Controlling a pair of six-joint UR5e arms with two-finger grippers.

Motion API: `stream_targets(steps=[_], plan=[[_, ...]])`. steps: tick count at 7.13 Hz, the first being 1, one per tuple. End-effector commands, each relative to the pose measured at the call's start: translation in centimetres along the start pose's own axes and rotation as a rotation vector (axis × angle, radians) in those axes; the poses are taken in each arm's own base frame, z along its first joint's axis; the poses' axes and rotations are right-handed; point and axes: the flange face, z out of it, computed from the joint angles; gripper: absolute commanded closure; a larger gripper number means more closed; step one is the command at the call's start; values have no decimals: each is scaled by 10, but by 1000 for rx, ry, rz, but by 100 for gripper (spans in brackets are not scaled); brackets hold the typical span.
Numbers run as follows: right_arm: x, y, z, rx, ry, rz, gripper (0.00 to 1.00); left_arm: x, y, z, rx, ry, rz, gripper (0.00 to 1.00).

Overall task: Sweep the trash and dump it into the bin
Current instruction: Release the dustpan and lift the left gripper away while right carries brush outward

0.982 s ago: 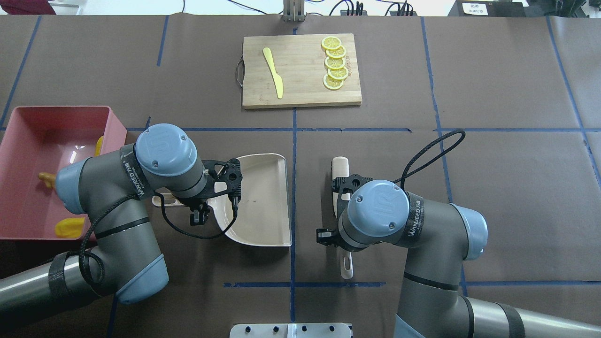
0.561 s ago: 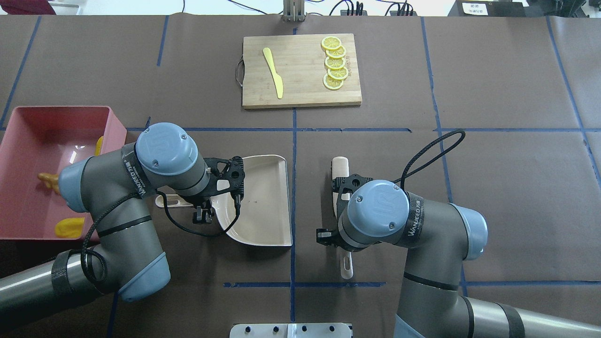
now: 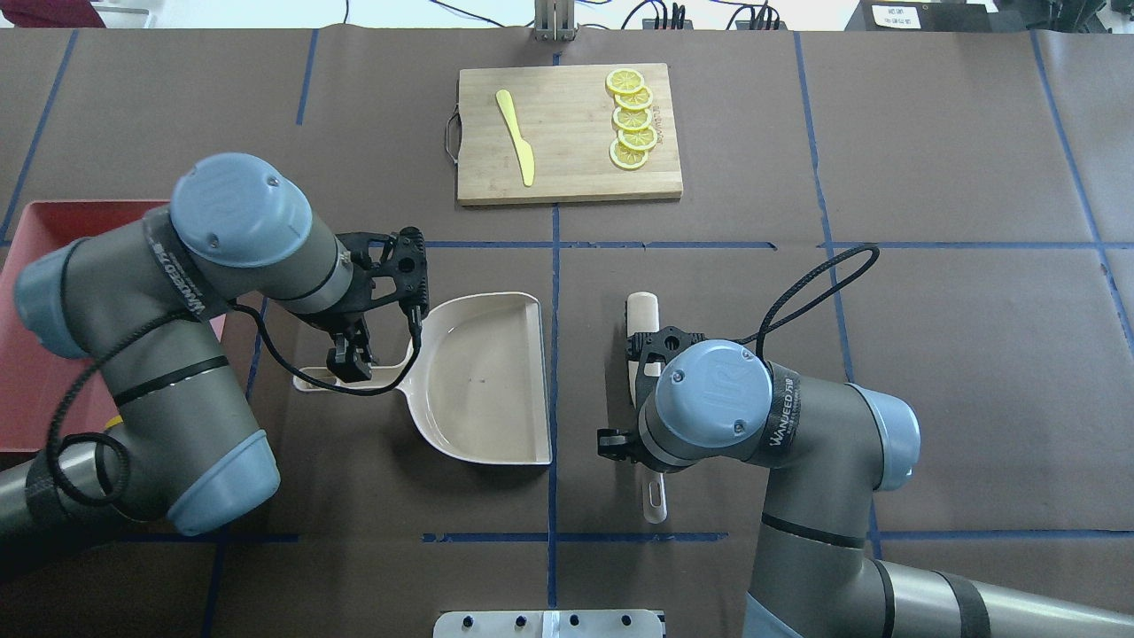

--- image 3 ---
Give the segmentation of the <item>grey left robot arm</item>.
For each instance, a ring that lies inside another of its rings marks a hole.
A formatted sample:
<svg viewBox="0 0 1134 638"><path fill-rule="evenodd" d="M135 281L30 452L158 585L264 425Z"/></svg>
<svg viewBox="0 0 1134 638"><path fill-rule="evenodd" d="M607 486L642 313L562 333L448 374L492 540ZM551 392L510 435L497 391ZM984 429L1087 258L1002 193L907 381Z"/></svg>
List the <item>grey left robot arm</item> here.
<svg viewBox="0 0 1134 638"><path fill-rule="evenodd" d="M20 271L12 301L49 352L85 367L46 441L3 473L3 578L166 520L214 531L271 497L276 457L211 320L260 294L369 360L364 243L332 233L299 186L242 152L200 160L166 205Z"/></svg>

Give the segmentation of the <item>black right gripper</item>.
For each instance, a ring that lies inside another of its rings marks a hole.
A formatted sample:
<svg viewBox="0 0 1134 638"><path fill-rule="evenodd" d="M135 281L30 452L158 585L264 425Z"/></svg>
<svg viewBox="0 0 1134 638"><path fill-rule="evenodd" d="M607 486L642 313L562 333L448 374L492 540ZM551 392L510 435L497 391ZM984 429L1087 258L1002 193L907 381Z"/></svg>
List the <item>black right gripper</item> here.
<svg viewBox="0 0 1134 638"><path fill-rule="evenodd" d="M660 473L661 463L649 452L637 432L620 429L596 431L596 452L615 462L636 462L651 471Z"/></svg>

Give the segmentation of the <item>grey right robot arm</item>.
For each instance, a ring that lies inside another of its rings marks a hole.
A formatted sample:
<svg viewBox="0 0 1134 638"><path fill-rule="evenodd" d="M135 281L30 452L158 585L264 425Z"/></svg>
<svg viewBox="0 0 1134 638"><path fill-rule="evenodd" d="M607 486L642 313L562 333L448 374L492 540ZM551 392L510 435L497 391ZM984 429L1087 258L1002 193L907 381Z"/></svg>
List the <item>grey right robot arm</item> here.
<svg viewBox="0 0 1134 638"><path fill-rule="evenodd" d="M919 462L919 419L894 395L807 378L745 346L636 332L628 431L612 460L677 473L712 457L767 468L745 637L1129 637L1131 616L868 556L868 510Z"/></svg>

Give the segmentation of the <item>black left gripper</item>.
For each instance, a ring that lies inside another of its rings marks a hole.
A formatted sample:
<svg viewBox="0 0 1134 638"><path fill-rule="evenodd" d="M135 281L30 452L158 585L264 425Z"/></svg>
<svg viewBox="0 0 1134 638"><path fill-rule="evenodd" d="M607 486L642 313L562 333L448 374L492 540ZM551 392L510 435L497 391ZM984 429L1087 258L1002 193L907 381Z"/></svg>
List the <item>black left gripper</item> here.
<svg viewBox="0 0 1134 638"><path fill-rule="evenodd" d="M371 338L365 320L372 308L376 304L369 296L357 299L348 296L324 311L307 314L308 326L327 332L331 339L325 367L337 380L359 383L372 378Z"/></svg>

